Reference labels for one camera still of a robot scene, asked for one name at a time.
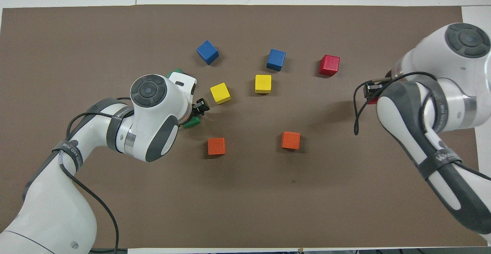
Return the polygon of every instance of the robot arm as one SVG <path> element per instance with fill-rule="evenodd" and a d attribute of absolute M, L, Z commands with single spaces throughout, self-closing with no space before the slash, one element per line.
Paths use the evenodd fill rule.
<path fill-rule="evenodd" d="M 483 124 L 491 114 L 489 38 L 457 23 L 426 37 L 391 72 L 396 81 L 380 95 L 377 115 L 451 214 L 491 242 L 491 178 L 462 164 L 438 132 Z"/>
<path fill-rule="evenodd" d="M 151 162 L 172 147 L 178 126 L 209 110 L 192 105 L 196 79 L 149 74 L 130 89 L 133 107 L 115 99 L 97 102 L 60 142 L 26 185 L 23 206 L 0 233 L 2 253 L 86 254 L 95 241 L 94 214 L 60 165 L 74 175 L 98 146 Z"/>

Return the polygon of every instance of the cable strap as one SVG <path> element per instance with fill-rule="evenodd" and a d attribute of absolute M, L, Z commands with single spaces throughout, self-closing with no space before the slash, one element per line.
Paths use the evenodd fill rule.
<path fill-rule="evenodd" d="M 105 141 L 110 149 L 122 153 L 116 147 L 116 137 L 118 135 L 118 130 L 121 126 L 121 123 L 123 122 L 123 119 L 133 115 L 134 112 L 135 111 L 133 110 L 133 107 L 126 106 L 121 108 L 119 111 L 116 112 L 116 114 L 112 116 L 111 121 L 109 122 L 109 126 L 107 127 L 107 133 L 105 134 Z"/>
<path fill-rule="evenodd" d="M 444 165 L 461 162 L 462 159 L 452 149 L 444 148 L 437 150 L 433 155 L 428 156 L 417 167 L 421 176 L 427 180 L 430 175 Z"/>
<path fill-rule="evenodd" d="M 84 164 L 84 159 L 82 158 L 82 154 L 80 153 L 80 149 L 77 148 L 78 142 L 73 140 L 69 142 L 67 140 L 63 140 L 56 145 L 56 147 L 51 151 L 63 151 L 68 154 L 75 164 L 75 172 L 78 172 L 79 168 Z"/>

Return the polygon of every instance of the blue cube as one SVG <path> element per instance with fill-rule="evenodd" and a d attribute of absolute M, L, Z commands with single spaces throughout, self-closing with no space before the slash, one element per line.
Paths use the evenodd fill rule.
<path fill-rule="evenodd" d="M 285 61 L 285 56 L 286 53 L 284 51 L 278 51 L 277 49 L 272 48 L 266 67 L 275 71 L 281 71 L 281 67 L 283 67 L 283 62 Z"/>
<path fill-rule="evenodd" d="M 201 44 L 196 51 L 208 65 L 210 65 L 219 56 L 218 50 L 208 40 Z"/>

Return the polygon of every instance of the green cube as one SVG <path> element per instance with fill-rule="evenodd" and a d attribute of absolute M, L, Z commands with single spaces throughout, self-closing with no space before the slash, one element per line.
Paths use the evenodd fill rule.
<path fill-rule="evenodd" d="M 195 116 L 191 119 L 191 121 L 183 124 L 183 127 L 184 128 L 190 128 L 190 127 L 193 127 L 193 126 L 198 125 L 200 123 L 201 123 L 201 120 L 197 116 Z"/>
<path fill-rule="evenodd" d="M 176 70 L 174 70 L 174 71 L 170 72 L 170 73 L 167 75 L 167 78 L 170 78 L 170 75 L 171 75 L 173 72 L 184 74 L 184 73 L 183 73 L 183 71 L 181 70 L 181 68 L 177 68 Z"/>

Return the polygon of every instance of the yellow cube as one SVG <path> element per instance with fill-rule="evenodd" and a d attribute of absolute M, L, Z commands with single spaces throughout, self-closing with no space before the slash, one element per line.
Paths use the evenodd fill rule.
<path fill-rule="evenodd" d="M 228 93 L 228 89 L 225 83 L 220 83 L 217 86 L 213 86 L 210 88 L 210 90 L 212 91 L 213 98 L 217 105 L 231 99 L 230 93 Z"/>
<path fill-rule="evenodd" d="M 256 75 L 256 87 L 254 92 L 258 94 L 271 93 L 271 75 L 270 74 L 257 74 Z"/>

